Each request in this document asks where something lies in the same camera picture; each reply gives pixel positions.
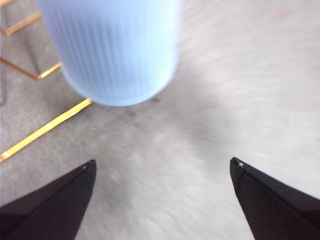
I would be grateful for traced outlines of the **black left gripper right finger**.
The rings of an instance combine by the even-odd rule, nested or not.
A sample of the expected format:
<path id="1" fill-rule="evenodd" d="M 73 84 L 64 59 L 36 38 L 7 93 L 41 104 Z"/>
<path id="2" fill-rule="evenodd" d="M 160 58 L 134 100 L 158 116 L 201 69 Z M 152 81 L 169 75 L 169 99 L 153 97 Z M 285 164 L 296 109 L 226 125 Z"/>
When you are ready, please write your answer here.
<path id="1" fill-rule="evenodd" d="M 235 195 L 256 240 L 318 240 L 320 201 L 233 157 Z"/>

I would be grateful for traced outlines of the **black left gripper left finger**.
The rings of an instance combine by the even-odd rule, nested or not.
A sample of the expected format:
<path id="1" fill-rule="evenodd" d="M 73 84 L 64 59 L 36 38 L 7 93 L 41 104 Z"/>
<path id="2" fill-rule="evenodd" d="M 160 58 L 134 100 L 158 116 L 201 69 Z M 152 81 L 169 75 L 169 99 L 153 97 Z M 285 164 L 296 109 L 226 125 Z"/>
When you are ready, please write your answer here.
<path id="1" fill-rule="evenodd" d="M 2 240 L 73 240 L 91 200 L 94 159 L 0 208 Z"/>

